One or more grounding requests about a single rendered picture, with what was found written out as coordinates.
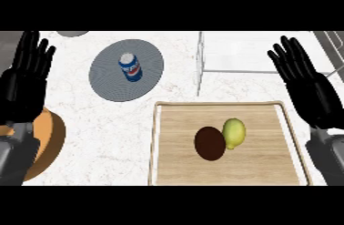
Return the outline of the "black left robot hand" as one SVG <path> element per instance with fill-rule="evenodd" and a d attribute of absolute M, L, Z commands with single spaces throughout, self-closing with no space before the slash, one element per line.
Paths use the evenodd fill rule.
<path fill-rule="evenodd" d="M 0 76 L 0 126 L 33 122 L 42 113 L 56 47 L 39 31 L 25 31 L 11 68 Z"/>

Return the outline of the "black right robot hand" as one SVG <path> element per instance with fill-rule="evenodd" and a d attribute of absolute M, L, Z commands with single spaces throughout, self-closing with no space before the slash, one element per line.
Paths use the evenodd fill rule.
<path fill-rule="evenodd" d="M 344 107 L 337 91 L 327 76 L 316 71 L 299 40 L 282 36 L 268 55 L 301 119 L 313 128 L 344 129 Z"/>

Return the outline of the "wooden tray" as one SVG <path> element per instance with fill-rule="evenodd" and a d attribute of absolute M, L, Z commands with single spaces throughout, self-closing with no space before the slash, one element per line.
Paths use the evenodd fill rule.
<path fill-rule="evenodd" d="M 148 184 L 309 186 L 284 104 L 158 102 Z"/>

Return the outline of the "round orange wooden board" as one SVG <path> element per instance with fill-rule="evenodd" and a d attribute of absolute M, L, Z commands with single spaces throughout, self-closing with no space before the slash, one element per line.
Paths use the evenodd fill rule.
<path fill-rule="evenodd" d="M 62 118 L 43 108 L 34 122 L 34 137 L 40 141 L 34 164 L 27 171 L 24 181 L 33 179 L 52 165 L 65 143 L 67 126 Z M 0 126 L 0 136 L 14 135 L 14 125 Z"/>

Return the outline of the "grey round object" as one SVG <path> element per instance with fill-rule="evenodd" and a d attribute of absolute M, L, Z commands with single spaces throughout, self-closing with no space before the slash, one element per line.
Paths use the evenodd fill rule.
<path fill-rule="evenodd" d="M 64 37 L 77 37 L 84 35 L 89 31 L 56 31 Z"/>

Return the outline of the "round grey placemat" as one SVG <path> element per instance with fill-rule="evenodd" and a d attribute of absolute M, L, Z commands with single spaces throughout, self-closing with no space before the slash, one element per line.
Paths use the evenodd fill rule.
<path fill-rule="evenodd" d="M 99 52 L 90 67 L 90 86 L 102 98 L 126 102 L 152 90 L 163 71 L 157 47 L 141 39 L 126 39 Z"/>

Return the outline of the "blue and white can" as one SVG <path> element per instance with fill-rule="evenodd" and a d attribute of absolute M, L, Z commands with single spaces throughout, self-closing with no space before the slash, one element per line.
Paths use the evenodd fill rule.
<path fill-rule="evenodd" d="M 139 58 L 132 53 L 124 53 L 120 56 L 118 65 L 127 80 L 130 82 L 138 82 L 142 79 L 142 66 Z"/>

